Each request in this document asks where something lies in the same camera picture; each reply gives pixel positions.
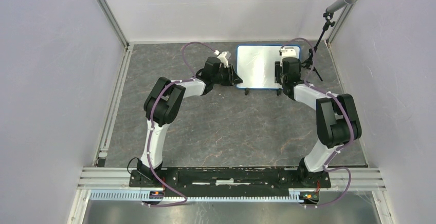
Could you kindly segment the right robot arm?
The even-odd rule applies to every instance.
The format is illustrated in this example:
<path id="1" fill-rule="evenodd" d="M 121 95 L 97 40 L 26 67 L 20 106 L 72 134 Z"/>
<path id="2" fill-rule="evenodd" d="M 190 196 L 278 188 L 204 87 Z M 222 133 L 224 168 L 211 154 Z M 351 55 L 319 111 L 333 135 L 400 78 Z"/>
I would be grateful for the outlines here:
<path id="1" fill-rule="evenodd" d="M 333 158 L 362 135 L 355 101 L 350 94 L 337 95 L 301 78 L 301 62 L 285 57 L 275 62 L 275 82 L 290 99 L 303 103 L 316 113 L 317 142 L 298 165 L 297 181 L 312 186 L 327 172 Z"/>

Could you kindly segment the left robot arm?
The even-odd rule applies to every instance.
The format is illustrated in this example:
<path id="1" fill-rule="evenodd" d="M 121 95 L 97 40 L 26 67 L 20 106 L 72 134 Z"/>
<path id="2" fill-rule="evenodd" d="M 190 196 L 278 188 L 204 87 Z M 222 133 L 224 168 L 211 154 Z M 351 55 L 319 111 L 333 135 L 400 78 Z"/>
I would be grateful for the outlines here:
<path id="1" fill-rule="evenodd" d="M 147 118 L 147 140 L 143 154 L 137 163 L 137 171 L 148 186 L 161 182 L 162 151 L 169 125 L 175 120 L 183 99 L 203 96 L 215 85 L 234 86 L 243 83 L 232 64 L 228 63 L 231 53 L 223 51 L 209 57 L 205 66 L 187 80 L 170 80 L 160 77 L 143 109 Z"/>

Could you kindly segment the blue framed whiteboard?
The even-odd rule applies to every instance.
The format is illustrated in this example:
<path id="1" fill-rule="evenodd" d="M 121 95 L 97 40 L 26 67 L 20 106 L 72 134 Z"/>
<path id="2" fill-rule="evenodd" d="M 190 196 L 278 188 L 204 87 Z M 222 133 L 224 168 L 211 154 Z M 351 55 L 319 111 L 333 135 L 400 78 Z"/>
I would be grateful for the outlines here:
<path id="1" fill-rule="evenodd" d="M 275 90 L 280 95 L 283 90 L 280 84 L 275 83 L 275 61 L 283 59 L 279 55 L 282 47 L 295 47 L 300 60 L 300 47 L 297 45 L 239 45 L 236 72 L 243 83 L 238 84 L 237 88 L 245 91 Z"/>

